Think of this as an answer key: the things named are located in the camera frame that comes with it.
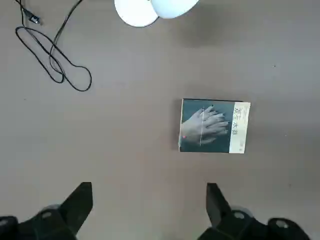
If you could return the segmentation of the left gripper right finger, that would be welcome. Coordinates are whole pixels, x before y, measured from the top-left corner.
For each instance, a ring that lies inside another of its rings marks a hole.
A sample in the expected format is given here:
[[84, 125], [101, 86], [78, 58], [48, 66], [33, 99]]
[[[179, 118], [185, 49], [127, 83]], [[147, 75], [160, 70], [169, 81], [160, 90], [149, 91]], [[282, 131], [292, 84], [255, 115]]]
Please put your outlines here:
[[267, 224], [259, 222], [241, 209], [232, 209], [216, 183], [206, 186], [206, 211], [211, 227], [207, 240], [309, 240], [294, 221], [274, 217]]

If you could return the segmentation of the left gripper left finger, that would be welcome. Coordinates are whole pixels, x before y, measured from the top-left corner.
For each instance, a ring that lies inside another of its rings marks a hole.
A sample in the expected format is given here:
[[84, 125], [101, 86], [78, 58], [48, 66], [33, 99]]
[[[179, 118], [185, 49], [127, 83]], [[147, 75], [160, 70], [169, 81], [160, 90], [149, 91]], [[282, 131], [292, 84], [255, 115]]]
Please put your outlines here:
[[2, 240], [76, 240], [93, 209], [91, 182], [82, 182], [61, 204], [52, 204], [20, 222], [16, 216], [0, 217]]

